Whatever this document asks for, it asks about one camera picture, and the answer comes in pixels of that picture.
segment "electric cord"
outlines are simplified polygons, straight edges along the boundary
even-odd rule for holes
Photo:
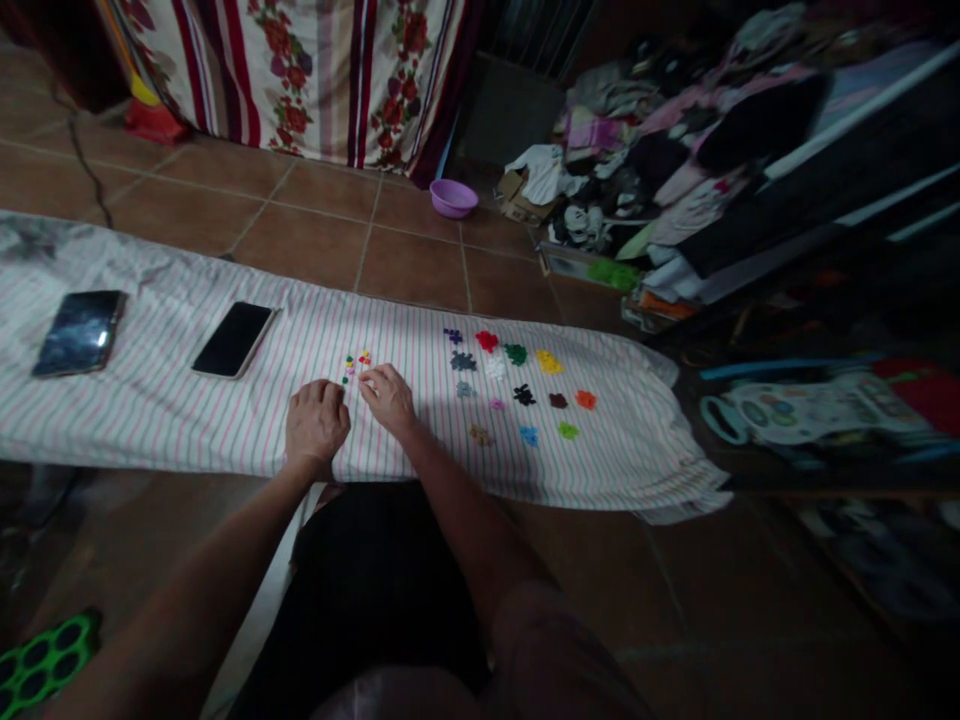
[[[67,130],[70,133],[70,144],[73,145],[73,152],[77,156],[77,160],[80,162],[80,167],[82,167],[83,171],[90,177],[91,180],[93,180],[93,194],[97,200],[97,205],[100,208],[100,212],[103,213],[103,220],[107,224],[107,227],[113,230],[113,215],[110,214],[110,210],[107,209],[107,205],[104,202],[103,183],[87,164],[87,159],[83,156],[83,148],[80,147],[80,138],[77,135],[77,118],[79,117],[80,113],[77,112],[77,108],[71,103],[61,100],[57,90],[57,79],[52,77],[50,78],[50,97],[57,105],[66,108],[70,112],[70,114],[67,116]]]

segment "red piece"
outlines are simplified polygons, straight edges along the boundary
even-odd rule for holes
[[[493,355],[493,349],[500,344],[500,338],[491,335],[486,330],[477,333],[477,340],[480,341],[480,347]]]
[[[577,390],[577,405],[593,410],[597,406],[597,396],[586,390]]]

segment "black smartphone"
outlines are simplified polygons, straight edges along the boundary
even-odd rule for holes
[[[30,374],[44,378],[102,370],[110,357],[125,299],[119,290],[67,295]]]
[[[247,369],[277,311],[237,302],[190,367],[195,373],[236,380]]]

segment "orange piece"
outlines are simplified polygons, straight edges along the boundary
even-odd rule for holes
[[[597,406],[597,396],[586,390],[577,390],[577,405],[593,410]]]

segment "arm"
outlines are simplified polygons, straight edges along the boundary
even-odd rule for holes
[[[333,479],[350,430],[343,390],[327,380],[290,398],[287,463],[223,522],[50,708],[60,718],[196,717],[297,506]]]
[[[410,388],[392,365],[360,375],[373,416],[403,447],[470,588],[488,636],[503,599],[530,579],[556,584],[496,503],[460,467],[414,414]]]

